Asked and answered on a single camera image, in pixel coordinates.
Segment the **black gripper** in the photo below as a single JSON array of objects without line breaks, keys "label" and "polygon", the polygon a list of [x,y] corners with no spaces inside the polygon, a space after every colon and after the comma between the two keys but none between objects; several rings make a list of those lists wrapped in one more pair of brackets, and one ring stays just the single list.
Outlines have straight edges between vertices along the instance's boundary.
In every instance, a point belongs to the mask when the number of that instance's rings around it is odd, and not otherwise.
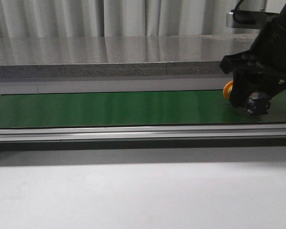
[{"label": "black gripper", "polygon": [[250,50],[223,57],[220,68],[233,73],[231,105],[235,108],[253,92],[264,92],[270,100],[286,90],[286,4],[279,15],[260,31]]}]

